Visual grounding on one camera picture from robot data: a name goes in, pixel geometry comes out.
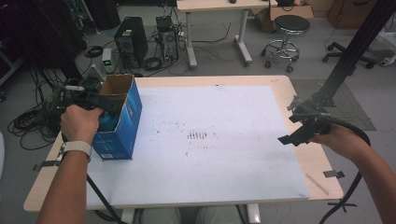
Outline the black metal stand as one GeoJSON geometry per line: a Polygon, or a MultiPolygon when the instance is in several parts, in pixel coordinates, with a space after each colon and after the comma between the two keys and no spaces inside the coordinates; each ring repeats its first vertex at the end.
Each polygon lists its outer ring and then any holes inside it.
{"type": "Polygon", "coordinates": [[[312,95],[322,107],[331,101],[346,78],[353,73],[359,58],[395,11],[396,0],[377,0],[323,86],[312,95]]]}

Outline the black round stool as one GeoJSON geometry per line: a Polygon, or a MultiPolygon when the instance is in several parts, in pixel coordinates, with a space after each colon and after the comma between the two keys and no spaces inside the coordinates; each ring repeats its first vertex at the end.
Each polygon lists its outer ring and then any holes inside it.
{"type": "Polygon", "coordinates": [[[286,72],[293,71],[292,64],[300,58],[299,48],[290,42],[291,35],[303,35],[310,29],[310,23],[307,19],[297,15],[282,15],[274,20],[274,28],[283,34],[281,39],[272,40],[262,50],[262,56],[267,56],[264,62],[265,68],[272,66],[273,57],[288,60],[286,72]]]}

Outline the small white device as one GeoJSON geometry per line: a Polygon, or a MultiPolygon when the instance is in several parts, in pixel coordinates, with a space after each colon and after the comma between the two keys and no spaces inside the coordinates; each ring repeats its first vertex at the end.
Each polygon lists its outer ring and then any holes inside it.
{"type": "Polygon", "coordinates": [[[114,62],[112,58],[112,49],[106,48],[102,53],[102,64],[108,74],[111,74],[114,69],[114,62]]]}

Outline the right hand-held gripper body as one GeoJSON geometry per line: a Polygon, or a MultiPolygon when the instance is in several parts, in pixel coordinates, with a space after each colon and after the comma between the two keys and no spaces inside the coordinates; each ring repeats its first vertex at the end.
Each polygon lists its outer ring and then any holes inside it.
{"type": "Polygon", "coordinates": [[[313,96],[294,95],[287,109],[292,113],[290,116],[292,123],[300,122],[302,126],[310,128],[314,135],[326,134],[330,131],[329,114],[313,96]]]}

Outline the person's left hand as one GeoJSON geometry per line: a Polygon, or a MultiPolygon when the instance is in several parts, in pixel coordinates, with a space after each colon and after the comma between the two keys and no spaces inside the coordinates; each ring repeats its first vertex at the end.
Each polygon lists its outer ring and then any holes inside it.
{"type": "Polygon", "coordinates": [[[78,105],[70,105],[61,115],[61,131],[69,141],[82,141],[90,145],[102,113],[99,107],[86,110],[78,105]]]}

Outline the wristwatch with white band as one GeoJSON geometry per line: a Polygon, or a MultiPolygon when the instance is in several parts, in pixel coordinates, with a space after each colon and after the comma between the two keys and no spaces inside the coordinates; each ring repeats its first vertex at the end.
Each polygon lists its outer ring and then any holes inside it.
{"type": "Polygon", "coordinates": [[[61,161],[64,160],[66,154],[71,151],[80,151],[86,154],[88,161],[91,161],[92,146],[84,141],[71,141],[62,144],[63,152],[61,161]]]}

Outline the thin wooden stick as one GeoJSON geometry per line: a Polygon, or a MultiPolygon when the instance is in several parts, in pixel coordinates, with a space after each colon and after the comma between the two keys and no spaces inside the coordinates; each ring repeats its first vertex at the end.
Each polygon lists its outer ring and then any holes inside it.
{"type": "Polygon", "coordinates": [[[312,182],[312,184],[314,184],[314,185],[315,185],[318,189],[320,189],[324,194],[330,195],[330,192],[327,191],[324,187],[322,187],[322,186],[319,184],[319,182],[318,182],[314,177],[312,177],[312,176],[309,175],[309,174],[305,174],[305,177],[306,177],[307,179],[309,179],[309,180],[312,182]]]}

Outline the small black computer tower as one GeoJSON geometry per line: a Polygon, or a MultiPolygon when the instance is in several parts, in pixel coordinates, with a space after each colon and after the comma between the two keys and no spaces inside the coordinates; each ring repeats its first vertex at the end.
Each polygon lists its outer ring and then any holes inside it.
{"type": "Polygon", "coordinates": [[[156,18],[158,41],[163,52],[163,59],[171,64],[178,60],[177,29],[170,16],[156,18]]]}

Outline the open brown cardboard box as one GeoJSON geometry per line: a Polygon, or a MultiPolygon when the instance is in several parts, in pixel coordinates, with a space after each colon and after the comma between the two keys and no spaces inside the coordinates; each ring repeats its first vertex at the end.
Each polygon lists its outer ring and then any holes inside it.
{"type": "Polygon", "coordinates": [[[252,13],[254,15],[254,21],[265,33],[272,33],[275,30],[274,20],[279,16],[297,15],[305,19],[314,17],[314,13],[310,5],[253,9],[252,13]]]}

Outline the closed brown cardboard box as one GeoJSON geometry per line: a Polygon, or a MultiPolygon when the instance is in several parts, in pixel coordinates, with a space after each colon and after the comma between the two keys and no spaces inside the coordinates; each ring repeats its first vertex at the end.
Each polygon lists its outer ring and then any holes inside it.
{"type": "Polygon", "coordinates": [[[328,15],[336,29],[358,29],[377,0],[334,0],[328,15]]]}

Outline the person's right hand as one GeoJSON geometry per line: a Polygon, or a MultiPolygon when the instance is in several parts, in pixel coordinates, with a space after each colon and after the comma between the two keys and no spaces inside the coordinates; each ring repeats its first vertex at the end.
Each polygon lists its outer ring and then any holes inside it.
{"type": "Polygon", "coordinates": [[[326,134],[316,134],[310,142],[322,144],[335,153],[353,161],[358,152],[368,145],[354,132],[338,124],[331,124],[326,134]]]}

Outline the black tape strip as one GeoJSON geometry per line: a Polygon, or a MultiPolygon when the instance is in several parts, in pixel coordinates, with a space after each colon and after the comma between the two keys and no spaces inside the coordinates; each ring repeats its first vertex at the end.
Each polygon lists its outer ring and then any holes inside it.
{"type": "Polygon", "coordinates": [[[42,161],[40,164],[35,164],[33,167],[33,171],[41,171],[44,167],[59,167],[61,164],[60,161],[42,161]]]}
{"type": "Polygon", "coordinates": [[[329,177],[336,177],[337,179],[343,178],[345,174],[342,171],[335,171],[335,170],[330,170],[330,171],[325,171],[323,173],[327,178],[329,177]]]}

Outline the white mat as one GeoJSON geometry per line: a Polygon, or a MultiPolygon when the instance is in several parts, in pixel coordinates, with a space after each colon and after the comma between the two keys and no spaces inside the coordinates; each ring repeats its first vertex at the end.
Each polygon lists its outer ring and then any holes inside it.
{"type": "Polygon", "coordinates": [[[269,86],[142,88],[126,161],[93,156],[89,175],[119,207],[293,201],[309,198],[269,86]]]}

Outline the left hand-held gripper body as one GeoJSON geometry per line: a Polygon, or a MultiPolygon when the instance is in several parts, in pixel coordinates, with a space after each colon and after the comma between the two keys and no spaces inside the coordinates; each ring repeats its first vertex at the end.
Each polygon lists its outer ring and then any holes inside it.
{"type": "Polygon", "coordinates": [[[102,82],[93,77],[82,80],[67,79],[57,90],[57,109],[66,109],[70,105],[78,105],[84,109],[96,107],[104,109],[104,98],[100,95],[102,82]]]}

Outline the blue cardboard box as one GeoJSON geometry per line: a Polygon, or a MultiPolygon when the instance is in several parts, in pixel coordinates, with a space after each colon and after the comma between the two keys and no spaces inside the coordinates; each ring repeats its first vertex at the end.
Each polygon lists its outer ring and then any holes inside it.
{"type": "Polygon", "coordinates": [[[142,102],[134,75],[109,75],[100,94],[117,107],[115,116],[107,111],[100,118],[100,126],[92,146],[103,160],[129,160],[142,112],[142,102]]]}

